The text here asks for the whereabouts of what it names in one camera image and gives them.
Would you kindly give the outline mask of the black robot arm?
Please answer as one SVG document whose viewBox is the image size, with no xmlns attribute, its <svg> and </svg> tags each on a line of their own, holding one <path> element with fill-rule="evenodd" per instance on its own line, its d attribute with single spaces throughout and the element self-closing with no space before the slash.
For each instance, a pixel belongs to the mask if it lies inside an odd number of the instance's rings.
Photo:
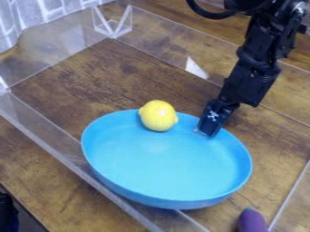
<svg viewBox="0 0 310 232">
<path fill-rule="evenodd" d="M 238 62 L 201 115 L 198 129 L 207 136 L 215 136 L 242 104 L 259 105 L 281 74 L 278 60 L 290 55 L 295 35 L 305 31 L 308 3 L 309 0 L 225 0 L 225 11 L 214 13 L 195 0 L 187 0 L 193 11 L 209 19 L 222 20 L 235 14 L 251 18 L 243 45 L 237 50 Z"/>
</svg>

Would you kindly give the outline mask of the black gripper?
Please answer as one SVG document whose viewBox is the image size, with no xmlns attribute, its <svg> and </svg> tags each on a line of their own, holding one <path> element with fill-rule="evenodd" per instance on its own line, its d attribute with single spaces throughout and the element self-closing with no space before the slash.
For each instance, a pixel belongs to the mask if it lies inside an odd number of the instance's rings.
<svg viewBox="0 0 310 232">
<path fill-rule="evenodd" d="M 259 105 L 281 73 L 273 56 L 251 52 L 243 46 L 237 55 L 239 60 L 225 78 L 222 91 L 206 104 L 201 115 L 198 130 L 209 137 L 217 135 L 242 103 L 253 107 Z"/>
</svg>

